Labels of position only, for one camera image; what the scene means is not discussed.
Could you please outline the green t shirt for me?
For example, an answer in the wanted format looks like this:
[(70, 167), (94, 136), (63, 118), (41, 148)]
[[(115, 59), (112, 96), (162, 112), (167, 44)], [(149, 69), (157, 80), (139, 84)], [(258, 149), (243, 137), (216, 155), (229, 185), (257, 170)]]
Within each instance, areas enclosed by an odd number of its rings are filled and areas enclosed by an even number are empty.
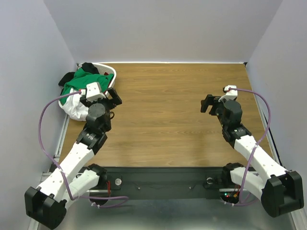
[(113, 78), (114, 74), (92, 74), (89, 72), (85, 72), (83, 69), (78, 69), (74, 73), (72, 80), (64, 84), (61, 96), (69, 94), (71, 92), (71, 89), (74, 89), (76, 91), (78, 91), (79, 89), (85, 89), (87, 84), (93, 82), (98, 82), (101, 86), (101, 89), (105, 92)]

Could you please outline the white t shirt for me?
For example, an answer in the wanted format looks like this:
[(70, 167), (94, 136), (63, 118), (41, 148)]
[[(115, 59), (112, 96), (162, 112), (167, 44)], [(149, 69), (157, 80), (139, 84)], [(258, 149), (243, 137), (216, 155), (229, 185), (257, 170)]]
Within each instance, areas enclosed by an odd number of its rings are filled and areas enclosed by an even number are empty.
[(73, 120), (85, 121), (88, 115), (88, 107), (80, 102), (81, 95), (74, 94), (59, 100), (59, 106)]

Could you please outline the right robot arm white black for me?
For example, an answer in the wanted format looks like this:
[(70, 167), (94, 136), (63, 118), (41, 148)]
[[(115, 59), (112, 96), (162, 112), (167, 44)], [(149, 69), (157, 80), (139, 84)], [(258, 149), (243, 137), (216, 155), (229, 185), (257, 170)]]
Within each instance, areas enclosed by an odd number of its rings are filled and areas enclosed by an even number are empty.
[(304, 207), (303, 183), (300, 174), (288, 171), (274, 161), (256, 144), (251, 132), (241, 123), (242, 108), (236, 96), (208, 94), (201, 101), (201, 112), (211, 106), (210, 115), (216, 116), (222, 126), (222, 135), (233, 149), (244, 158), (256, 174), (240, 163), (223, 167), (221, 183), (226, 187), (237, 184), (252, 193), (271, 217), (277, 217)]

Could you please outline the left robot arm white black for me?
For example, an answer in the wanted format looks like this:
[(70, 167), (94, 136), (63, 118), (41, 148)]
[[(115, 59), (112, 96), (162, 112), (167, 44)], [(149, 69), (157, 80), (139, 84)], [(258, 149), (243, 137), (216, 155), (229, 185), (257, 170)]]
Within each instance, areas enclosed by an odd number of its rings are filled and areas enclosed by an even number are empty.
[(64, 220), (67, 210), (88, 189), (101, 189), (106, 185), (106, 171), (92, 165), (82, 175), (79, 171), (102, 148), (111, 130), (112, 109), (122, 104), (112, 87), (107, 89), (108, 98), (98, 87), (81, 89), (81, 102), (88, 107), (83, 130), (72, 149), (54, 172), (37, 187), (29, 187), (25, 194), (26, 214), (53, 230)]

